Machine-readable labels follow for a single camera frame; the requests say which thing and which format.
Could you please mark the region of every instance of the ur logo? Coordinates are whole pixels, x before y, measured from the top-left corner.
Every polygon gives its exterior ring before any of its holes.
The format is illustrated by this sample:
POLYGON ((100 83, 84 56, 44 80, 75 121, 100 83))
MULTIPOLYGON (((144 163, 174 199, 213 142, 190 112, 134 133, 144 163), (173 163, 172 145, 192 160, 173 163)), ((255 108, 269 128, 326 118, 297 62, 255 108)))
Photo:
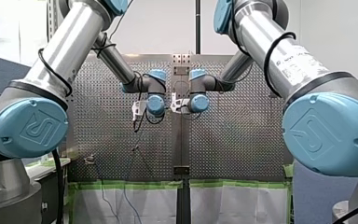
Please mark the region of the ur logo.
POLYGON ((59 127, 57 119, 37 110, 25 124, 20 137, 47 147, 59 127))
POLYGON ((340 142, 339 132, 313 109, 290 129, 289 134, 312 159, 316 159, 340 142))

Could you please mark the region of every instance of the blue joint cap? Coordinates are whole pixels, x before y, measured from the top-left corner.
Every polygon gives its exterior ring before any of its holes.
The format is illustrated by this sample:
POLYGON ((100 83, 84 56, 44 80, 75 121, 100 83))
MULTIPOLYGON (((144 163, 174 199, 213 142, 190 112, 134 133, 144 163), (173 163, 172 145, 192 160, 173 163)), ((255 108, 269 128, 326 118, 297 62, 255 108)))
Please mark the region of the blue joint cap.
POLYGON ((65 111, 45 98, 29 98, 0 113, 0 154, 35 158, 54 150, 68 130, 65 111))
POLYGON ((155 117, 161 117, 165 113, 165 102, 159 95, 149 95, 147 98, 147 111, 155 117))
POLYGON ((148 75, 151 77, 155 77, 163 82, 165 82, 167 80, 167 73, 161 69, 152 69, 152 70, 150 70, 148 75))
POLYGON ((195 78, 203 77, 203 76, 206 76, 205 69, 202 69, 202 68, 193 69, 190 71, 190 73, 188 75, 188 80, 191 81, 195 78))
POLYGON ((214 10, 213 28, 220 35, 228 33, 232 0, 218 0, 214 10))
POLYGON ((104 0, 104 2, 113 10, 116 16, 123 15, 128 8, 128 0, 104 0))
POLYGON ((209 99, 206 95, 198 94, 191 99, 190 108, 193 113, 201 113, 209 107, 209 99))
POLYGON ((283 138, 293 156, 314 172, 358 176, 358 100, 310 93, 283 116, 283 138))

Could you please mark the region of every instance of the green tape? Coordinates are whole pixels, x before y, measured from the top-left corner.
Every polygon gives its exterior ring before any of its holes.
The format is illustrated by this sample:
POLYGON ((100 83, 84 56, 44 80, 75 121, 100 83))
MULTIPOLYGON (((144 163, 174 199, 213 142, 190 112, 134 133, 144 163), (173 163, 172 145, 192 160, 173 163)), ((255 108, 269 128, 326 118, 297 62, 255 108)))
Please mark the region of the green tape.
POLYGON ((293 178, 293 175, 295 173, 295 166, 293 164, 284 165, 283 169, 287 178, 293 178))
MULTIPOLYGON (((60 162, 63 163, 64 161, 69 161, 69 159, 66 158, 61 158, 60 162)), ((26 165, 26 167, 32 167, 39 164, 40 166, 47 166, 47 167, 55 167, 55 163, 54 160, 48 160, 48 161, 44 161, 42 163, 40 163, 39 161, 34 161, 29 163, 28 165, 26 165)))
POLYGON ((260 182, 244 180, 190 180, 193 189, 222 188, 224 186, 254 189, 288 189, 288 182, 260 182))
POLYGON ((101 180, 96 182, 70 183, 69 188, 75 190, 82 189, 180 189, 182 181, 162 181, 162 182, 126 182, 120 180, 101 180))
POLYGON ((68 206, 69 206, 69 224, 74 224, 75 196, 80 190, 87 189, 181 189, 182 181, 161 181, 161 182, 130 182, 122 180, 98 180, 95 182, 79 182, 68 184, 68 206))
POLYGON ((291 224, 291 217, 292 217, 292 200, 293 200, 293 183, 288 182, 288 189, 287 189, 287 223, 291 224))

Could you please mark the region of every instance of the white wall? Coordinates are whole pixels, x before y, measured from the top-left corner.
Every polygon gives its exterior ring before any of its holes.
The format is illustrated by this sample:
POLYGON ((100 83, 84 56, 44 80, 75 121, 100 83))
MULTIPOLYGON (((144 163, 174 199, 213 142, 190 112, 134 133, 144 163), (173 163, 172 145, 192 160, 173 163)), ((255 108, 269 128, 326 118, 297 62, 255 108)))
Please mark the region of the white wall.
MULTIPOLYGON (((291 11, 289 30, 299 32, 299 0, 286 0, 291 11)), ((217 0, 201 0, 201 53, 234 54, 237 47, 213 29, 217 0)), ((110 34, 118 19, 108 30, 110 34)), ((195 52, 194 0, 134 0, 114 35, 122 53, 171 54, 195 52)))
POLYGON ((46 44, 46 0, 0 0, 0 58, 32 65, 46 44))
POLYGON ((300 42, 331 70, 358 78, 358 0, 301 0, 300 42))

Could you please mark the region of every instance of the pegboard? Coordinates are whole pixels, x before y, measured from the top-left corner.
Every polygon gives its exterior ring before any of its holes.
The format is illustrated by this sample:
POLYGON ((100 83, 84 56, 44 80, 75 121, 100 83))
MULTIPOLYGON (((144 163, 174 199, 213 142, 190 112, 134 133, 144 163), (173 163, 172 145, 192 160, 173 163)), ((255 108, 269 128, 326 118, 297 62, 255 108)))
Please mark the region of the pegboard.
MULTIPOLYGON (((142 59, 128 60, 128 63, 141 74, 151 69, 172 72, 170 56, 142 59)), ((167 92, 170 92, 170 77, 167 92)), ((74 143, 69 145, 77 151, 77 159, 70 169, 72 181, 125 179, 128 176, 130 180, 172 179, 170 114, 167 113, 159 125, 144 120, 141 131, 134 133, 131 107, 137 98, 138 94, 123 93, 119 81, 102 61, 93 55, 88 57, 74 83, 71 102, 74 143), (132 152, 137 141, 142 154, 132 152), (84 162, 91 154, 95 156, 96 165, 84 162)), ((168 93, 166 99, 171 101, 168 93)))
MULTIPOLYGON (((227 62, 224 56, 192 57, 193 68, 213 76, 227 62)), ((190 177, 283 180, 283 165, 293 159, 282 139, 284 101, 271 96, 263 71, 254 63, 235 91, 207 95, 211 107, 190 124, 190 177)))
MULTIPOLYGON (((191 67, 218 75, 230 56, 192 55, 191 67)), ((140 73, 150 69, 167 72, 167 106, 171 102, 173 55, 125 57, 140 73)), ((124 179, 128 176, 131 150, 140 134, 132 131, 131 106, 137 94, 122 92, 117 78, 90 55, 74 83, 70 102, 68 146, 76 151, 70 166, 72 181, 124 179), (97 166, 84 158, 95 155, 97 166)), ((277 181, 284 179, 282 166, 293 158, 284 146, 281 131, 283 101, 271 98, 262 71, 254 65, 251 74, 234 92, 208 92, 210 109, 194 121, 179 122, 180 116, 166 113, 159 125, 144 122, 140 140, 143 152, 133 159, 130 180, 173 180, 178 161, 190 165, 190 178, 231 178, 277 181), (178 147, 178 132, 188 136, 178 147)))

